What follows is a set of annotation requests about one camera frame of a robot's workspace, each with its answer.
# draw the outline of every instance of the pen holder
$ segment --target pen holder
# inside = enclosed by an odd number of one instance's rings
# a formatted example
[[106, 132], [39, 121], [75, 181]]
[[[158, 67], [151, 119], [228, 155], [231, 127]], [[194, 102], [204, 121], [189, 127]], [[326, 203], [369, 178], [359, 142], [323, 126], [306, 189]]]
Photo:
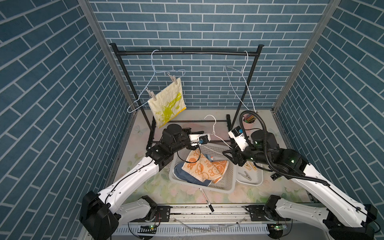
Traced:
[[[251, 129], [253, 128], [253, 124], [255, 123], [255, 119], [251, 120], [250, 122], [246, 122], [245, 121], [245, 118], [243, 118], [243, 126], [244, 126], [244, 129]], [[250, 134], [252, 133], [251, 130], [247, 130], [245, 131], [247, 136], [250, 136]]]

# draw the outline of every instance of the yellow towel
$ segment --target yellow towel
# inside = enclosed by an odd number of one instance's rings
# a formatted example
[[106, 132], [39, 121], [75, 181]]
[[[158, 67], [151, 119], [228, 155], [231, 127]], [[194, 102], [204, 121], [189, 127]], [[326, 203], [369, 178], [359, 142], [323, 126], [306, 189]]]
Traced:
[[201, 182], [206, 179], [211, 180], [213, 183], [220, 181], [228, 168], [228, 161], [211, 162], [201, 154], [199, 161], [196, 162], [199, 154], [198, 149], [191, 151], [186, 161], [195, 163], [185, 162], [182, 169]]
[[177, 84], [172, 82], [169, 86], [156, 94], [156, 100], [151, 98], [148, 101], [158, 127], [164, 126], [187, 108], [184, 103], [181, 79], [178, 78], [176, 81]]

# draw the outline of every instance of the floral table surface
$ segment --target floral table surface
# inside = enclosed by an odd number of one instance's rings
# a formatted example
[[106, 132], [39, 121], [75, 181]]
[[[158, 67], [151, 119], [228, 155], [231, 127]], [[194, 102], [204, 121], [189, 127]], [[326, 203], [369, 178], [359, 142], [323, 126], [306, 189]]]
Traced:
[[[217, 119], [225, 119], [225, 114], [233, 117], [234, 110], [185, 110], [180, 113], [174, 120], [202, 120], [207, 114], [214, 115]], [[152, 119], [152, 113], [147, 111], [148, 118]], [[260, 110], [259, 115], [263, 118], [267, 125], [267, 130], [276, 136], [276, 140], [280, 147], [285, 148], [285, 143], [281, 138], [277, 125], [273, 120], [269, 110]], [[212, 133], [213, 123], [180, 123], [182, 127], [190, 127], [192, 131], [202, 131]], [[162, 130], [156, 129], [155, 139], [160, 139]], [[259, 123], [255, 123], [252, 127], [260, 127]], [[215, 125], [215, 132], [223, 139], [228, 139], [227, 124], [218, 122]], [[130, 134], [124, 155], [118, 168], [115, 181], [127, 173], [135, 166], [145, 155], [145, 147], [149, 136], [149, 128], [144, 121], [141, 113], [138, 114]], [[158, 204], [199, 204], [205, 203], [203, 196], [196, 187], [182, 185], [169, 180], [169, 166], [163, 168], [155, 176], [152, 176], [144, 184], [138, 187], [131, 194], [125, 203], [136, 201], [141, 196], [148, 195]], [[284, 177], [273, 181], [269, 176], [272, 173], [264, 172], [264, 181], [259, 186], [250, 186], [236, 183], [235, 190], [230, 194], [224, 194], [215, 191], [205, 190], [205, 193], [211, 203], [264, 203], [271, 194], [279, 195], [292, 202], [309, 202], [310, 199], [305, 189], [287, 180]]]

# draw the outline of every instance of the wire hanger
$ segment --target wire hanger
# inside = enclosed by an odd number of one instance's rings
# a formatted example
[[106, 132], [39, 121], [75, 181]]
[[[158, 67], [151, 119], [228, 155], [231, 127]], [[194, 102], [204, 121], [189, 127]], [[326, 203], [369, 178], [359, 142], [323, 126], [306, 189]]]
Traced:
[[251, 94], [251, 91], [249, 90], [249, 87], [248, 87], [248, 84], [247, 84], [247, 80], [245, 79], [244, 77], [244, 70], [245, 70], [245, 67], [247, 66], [247, 63], [248, 63], [248, 60], [249, 60], [249, 56], [248, 56], [248, 52], [245, 51], [247, 53], [247, 56], [245, 58], [245, 65], [244, 67], [242, 67], [241, 71], [233, 68], [233, 67], [230, 67], [230, 66], [224, 66], [224, 69], [225, 69], [225, 72], [227, 73], [227, 77], [228, 77], [228, 80], [229, 80], [229, 85], [232, 87], [232, 90], [233, 92], [235, 93], [235, 95], [237, 96], [237, 98], [240, 100], [240, 102], [243, 104], [243, 106], [249, 110], [249, 108], [243, 103], [243, 101], [241, 101], [240, 97], [237, 95], [235, 89], [233, 88], [232, 84], [231, 84], [231, 79], [229, 78], [229, 75], [228, 75], [228, 71], [227, 71], [227, 68], [231, 68], [233, 70], [235, 70], [236, 72], [240, 73], [241, 74], [241, 77], [244, 79], [245, 81], [245, 85], [247, 86], [247, 89], [248, 89], [248, 92], [249, 92], [249, 96], [251, 97], [251, 101], [252, 101], [252, 104], [253, 104], [253, 111], [256, 113], [256, 108], [255, 108], [255, 103], [253, 102], [253, 98], [252, 98], [252, 94]]
[[216, 125], [216, 118], [213, 116], [213, 115], [207, 115], [207, 116], [205, 116], [205, 118], [207, 118], [208, 116], [211, 116], [211, 117], [213, 117], [214, 118], [214, 120], [215, 120], [215, 123], [214, 123], [214, 126], [213, 126], [213, 133], [212, 133], [212, 135], [214, 135], [215, 137], [218, 137], [218, 138], [220, 138], [221, 139], [221, 141], [223, 141], [229, 148], [231, 148], [231, 146], [229, 146], [221, 137], [219, 137], [219, 136], [217, 136], [216, 135], [216, 133], [215, 133], [215, 125]]
[[150, 82], [152, 81], [152, 79], [154, 78], [156, 73], [166, 73], [166, 72], [177, 72], [178, 73], [178, 72], [182, 72], [183, 73], [182, 76], [185, 75], [185, 69], [180, 69], [180, 70], [172, 69], [172, 70], [168, 70], [168, 71], [156, 71], [155, 65], [153, 64], [153, 53], [156, 52], [156, 51], [159, 51], [159, 50], [158, 49], [153, 50], [153, 52], [151, 53], [151, 66], [153, 68], [153, 75], [152, 75], [151, 79], [148, 81], [147, 85], [144, 87], [144, 89], [140, 92], [139, 97], [135, 101], [133, 101], [133, 103], [128, 107], [128, 109], [127, 109], [128, 113], [133, 113], [134, 111], [138, 110], [139, 108], [141, 108], [142, 106], [144, 106], [145, 104], [148, 103], [148, 101], [146, 101], [145, 103], [143, 103], [141, 106], [135, 108], [134, 110], [131, 110], [131, 111], [129, 110], [132, 107], [132, 105], [134, 105], [137, 101], [140, 100], [140, 97], [141, 97], [141, 95], [143, 94], [144, 91], [147, 91], [148, 93], [150, 93], [149, 89], [148, 89], [148, 85], [150, 84]]

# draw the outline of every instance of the clothespin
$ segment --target clothespin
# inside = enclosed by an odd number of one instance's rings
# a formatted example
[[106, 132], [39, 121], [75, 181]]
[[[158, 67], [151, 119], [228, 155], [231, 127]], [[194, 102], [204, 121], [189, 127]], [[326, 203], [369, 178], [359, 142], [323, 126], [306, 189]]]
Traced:
[[153, 93], [153, 91], [149, 91], [148, 88], [145, 88], [145, 90], [147, 91], [147, 93], [151, 98], [153, 98], [155, 101], [157, 100], [156, 95]]
[[175, 77], [175, 76], [170, 75], [169, 72], [168, 72], [168, 76], [171, 78], [172, 82], [174, 82], [175, 84], [177, 84], [177, 80], [176, 80], [176, 77]]

